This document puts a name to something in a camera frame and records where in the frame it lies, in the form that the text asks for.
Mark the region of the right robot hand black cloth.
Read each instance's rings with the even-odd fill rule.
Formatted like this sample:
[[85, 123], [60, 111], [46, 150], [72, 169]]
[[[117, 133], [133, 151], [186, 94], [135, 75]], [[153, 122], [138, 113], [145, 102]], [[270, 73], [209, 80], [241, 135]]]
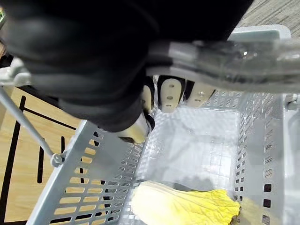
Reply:
[[2, 40], [40, 93], [121, 139], [142, 143], [148, 48], [226, 40], [250, 0], [3, 0]]

